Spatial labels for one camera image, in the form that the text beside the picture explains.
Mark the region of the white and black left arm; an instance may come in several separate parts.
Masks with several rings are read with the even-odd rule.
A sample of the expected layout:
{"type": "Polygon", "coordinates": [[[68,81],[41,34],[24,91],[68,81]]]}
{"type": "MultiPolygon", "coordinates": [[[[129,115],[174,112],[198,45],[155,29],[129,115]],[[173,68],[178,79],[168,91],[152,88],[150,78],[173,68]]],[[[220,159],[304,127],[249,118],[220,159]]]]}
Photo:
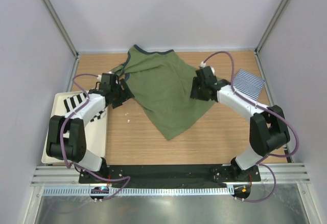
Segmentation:
{"type": "Polygon", "coordinates": [[[103,73],[97,78],[95,88],[88,91],[80,88],[81,97],[71,100],[73,107],[65,115],[50,118],[45,152],[49,157],[63,160],[67,168],[74,164],[91,171],[91,178],[103,183],[108,178],[106,162],[87,149],[85,127],[100,111],[108,106],[117,108],[134,95],[127,82],[115,73],[103,73]]]}

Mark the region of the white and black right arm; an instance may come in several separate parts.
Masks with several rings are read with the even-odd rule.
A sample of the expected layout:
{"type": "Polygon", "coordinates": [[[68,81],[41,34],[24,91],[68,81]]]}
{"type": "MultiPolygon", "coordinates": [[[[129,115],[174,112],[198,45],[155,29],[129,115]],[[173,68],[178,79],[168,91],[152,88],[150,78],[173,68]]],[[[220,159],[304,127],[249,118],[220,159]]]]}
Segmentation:
{"type": "Polygon", "coordinates": [[[249,122],[250,146],[230,162],[230,175],[236,181],[247,178],[259,161],[290,141],[284,112],[279,106],[268,107],[245,97],[229,81],[217,79],[210,66],[196,70],[190,97],[224,104],[249,122]]]}

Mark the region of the blue white striped tank top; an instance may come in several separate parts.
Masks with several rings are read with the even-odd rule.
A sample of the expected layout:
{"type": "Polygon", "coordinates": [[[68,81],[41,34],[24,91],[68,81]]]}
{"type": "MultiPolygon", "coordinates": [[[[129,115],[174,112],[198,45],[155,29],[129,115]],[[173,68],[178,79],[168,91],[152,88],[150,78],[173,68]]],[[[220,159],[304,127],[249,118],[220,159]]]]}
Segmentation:
{"type": "Polygon", "coordinates": [[[233,78],[234,88],[255,101],[258,100],[264,84],[264,79],[257,77],[243,69],[239,69],[233,78]]]}

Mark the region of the olive green tank top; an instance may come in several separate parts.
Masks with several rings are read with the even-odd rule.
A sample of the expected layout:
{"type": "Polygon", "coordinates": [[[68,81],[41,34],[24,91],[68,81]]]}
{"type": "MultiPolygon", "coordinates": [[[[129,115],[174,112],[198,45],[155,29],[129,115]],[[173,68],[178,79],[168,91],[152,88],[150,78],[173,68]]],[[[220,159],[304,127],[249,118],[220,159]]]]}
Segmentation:
{"type": "Polygon", "coordinates": [[[136,102],[166,140],[192,127],[214,104],[190,98],[196,68],[174,50],[147,52],[138,45],[111,70],[122,77],[136,102]]]}

